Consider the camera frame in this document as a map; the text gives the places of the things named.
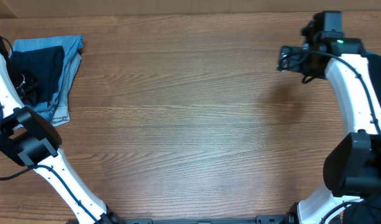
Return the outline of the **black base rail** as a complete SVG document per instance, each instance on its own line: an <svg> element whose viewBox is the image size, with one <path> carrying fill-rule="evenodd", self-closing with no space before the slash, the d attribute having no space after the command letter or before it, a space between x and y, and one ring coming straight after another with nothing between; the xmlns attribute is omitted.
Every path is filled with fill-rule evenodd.
<svg viewBox="0 0 381 224"><path fill-rule="evenodd" d="M286 215L257 215L254 218L212 218L212 219L176 219L176 220L152 220L103 218L98 223L108 224L299 224L292 214Z"/></svg>

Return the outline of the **folded light blue jeans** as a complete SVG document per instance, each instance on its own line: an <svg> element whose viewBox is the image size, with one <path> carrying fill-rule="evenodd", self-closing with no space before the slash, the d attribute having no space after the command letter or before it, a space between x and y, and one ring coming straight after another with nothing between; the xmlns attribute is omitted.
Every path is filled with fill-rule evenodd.
<svg viewBox="0 0 381 224"><path fill-rule="evenodd" d="M52 95L50 105L39 103L32 109L53 126L59 126L70 121L68 94L81 63L79 50L83 47L82 35L64 35L38 39L18 39L13 49L18 52L46 49L61 46L64 50L62 74L58 79L58 88Z"/></svg>

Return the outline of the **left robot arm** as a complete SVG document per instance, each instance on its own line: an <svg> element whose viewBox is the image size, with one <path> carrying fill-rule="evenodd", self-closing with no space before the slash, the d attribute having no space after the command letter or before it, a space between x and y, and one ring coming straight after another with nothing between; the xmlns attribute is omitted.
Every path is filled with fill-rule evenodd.
<svg viewBox="0 0 381 224"><path fill-rule="evenodd" d="M38 173L66 202L78 223L122 223L72 168L57 130L31 108L56 86L44 89L35 75L18 69L7 44L0 36L0 151L25 168L10 178L30 170Z"/></svg>

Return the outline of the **dark navy t-shirt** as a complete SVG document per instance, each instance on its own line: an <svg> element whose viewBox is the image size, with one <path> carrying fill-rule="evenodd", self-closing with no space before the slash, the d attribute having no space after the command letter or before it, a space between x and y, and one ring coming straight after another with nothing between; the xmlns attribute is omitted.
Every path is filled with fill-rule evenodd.
<svg viewBox="0 0 381 224"><path fill-rule="evenodd" d="M57 91L58 79L62 74L64 50L61 46L30 52L14 51L9 58L13 72L27 70L38 80L38 103L50 104L53 93Z"/></svg>

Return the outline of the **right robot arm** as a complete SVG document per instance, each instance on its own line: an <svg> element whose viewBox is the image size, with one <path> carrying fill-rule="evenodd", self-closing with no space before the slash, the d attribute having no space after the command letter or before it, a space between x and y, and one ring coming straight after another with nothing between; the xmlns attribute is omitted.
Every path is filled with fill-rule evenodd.
<svg viewBox="0 0 381 224"><path fill-rule="evenodd" d="M339 11L323 11L301 30L301 47L283 46L277 70L328 80L342 114L344 139L324 161L324 182L295 203L284 223L339 223L351 207L373 208L381 196L381 98L362 41L347 38Z"/></svg>

